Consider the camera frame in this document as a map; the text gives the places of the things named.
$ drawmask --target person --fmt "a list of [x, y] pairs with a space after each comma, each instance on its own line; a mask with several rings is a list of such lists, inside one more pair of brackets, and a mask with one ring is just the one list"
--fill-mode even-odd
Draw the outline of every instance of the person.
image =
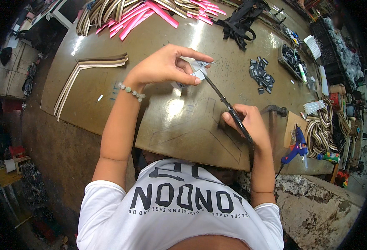
[[[213, 61], [191, 48], [169, 44], [136, 65], [124, 86], [142, 93], [149, 83], [200, 84], [181, 56]], [[233, 106], [244, 116], [243, 124], [255, 143], [251, 205], [204, 168], [179, 159], [151, 163], [126, 193], [125, 175], [140, 107], [138, 98], [126, 88], [117, 95], [104, 128], [92, 182], [85, 188], [78, 248], [283, 249], [279, 208], [273, 193], [272, 149], [258, 109]], [[222, 118], [239, 131], [229, 113], [223, 113]]]

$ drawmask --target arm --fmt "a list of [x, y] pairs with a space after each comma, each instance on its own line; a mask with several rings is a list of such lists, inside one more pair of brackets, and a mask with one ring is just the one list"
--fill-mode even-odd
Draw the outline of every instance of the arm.
[[[190, 85], [200, 84], [199, 78], [190, 75], [193, 73], [192, 68], [181, 56], [209, 63], [213, 61], [211, 57], [190, 48], [169, 44], [136, 65], [123, 84], [138, 93], [143, 93], [148, 83], [178, 81]], [[92, 181], [107, 180], [125, 189], [128, 158], [139, 108], [140, 103], [132, 93], [119, 91], [103, 131], [100, 158]]]
[[[263, 119], [257, 107], [235, 104], [233, 108], [245, 118], [243, 125], [252, 137], [254, 146], [253, 169], [251, 171], [251, 206], [256, 207], [262, 203], [274, 203], [275, 169], [272, 159], [271, 142]], [[239, 133], [233, 118], [228, 112], [222, 118]]]

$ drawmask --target brown webbing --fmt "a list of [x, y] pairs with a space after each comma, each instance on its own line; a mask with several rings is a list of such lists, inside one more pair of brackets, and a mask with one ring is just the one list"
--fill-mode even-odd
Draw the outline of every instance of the brown webbing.
[[318, 117], [307, 117], [307, 147], [309, 158], [316, 158], [318, 154], [337, 151], [337, 146], [332, 140], [333, 125], [332, 105], [328, 99], [324, 99], [325, 107], [318, 110]]

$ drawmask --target red container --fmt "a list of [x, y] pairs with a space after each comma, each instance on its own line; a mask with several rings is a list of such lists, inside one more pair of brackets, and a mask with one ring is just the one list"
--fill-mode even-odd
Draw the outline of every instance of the red container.
[[329, 101], [332, 104], [332, 108], [334, 110], [340, 110], [342, 104], [342, 97], [339, 93], [331, 93], [329, 94]]

